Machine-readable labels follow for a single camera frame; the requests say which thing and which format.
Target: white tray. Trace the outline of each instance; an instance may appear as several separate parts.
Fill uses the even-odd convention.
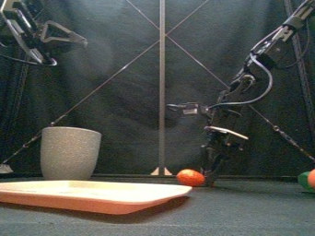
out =
[[[153,183],[14,182],[0,183],[0,202],[118,215],[160,205],[190,189]]]

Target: vertical pole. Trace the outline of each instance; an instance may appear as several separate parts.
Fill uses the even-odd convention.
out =
[[[165,174],[165,0],[160,0],[158,175]]]

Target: gray cup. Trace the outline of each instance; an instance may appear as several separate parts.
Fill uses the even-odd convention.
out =
[[[101,134],[74,127],[41,132],[40,168],[45,180],[88,180],[96,167]]]

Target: cup rim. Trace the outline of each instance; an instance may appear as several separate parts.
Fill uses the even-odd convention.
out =
[[[42,132],[44,130],[48,130],[48,129],[84,130],[84,131],[88,131],[88,132],[96,133],[96,134],[98,134],[100,136],[102,135],[100,132],[97,132],[97,131],[94,131],[94,130],[85,129],[85,128],[78,128],[78,127],[72,127],[72,126],[49,126],[49,127],[42,128],[41,132]]]

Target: toy fruit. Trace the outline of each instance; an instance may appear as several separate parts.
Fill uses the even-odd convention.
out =
[[[309,187],[315,189],[315,169],[308,174],[307,182]]]
[[[177,173],[176,178],[182,185],[200,186],[204,184],[204,176],[190,169],[181,170]]]

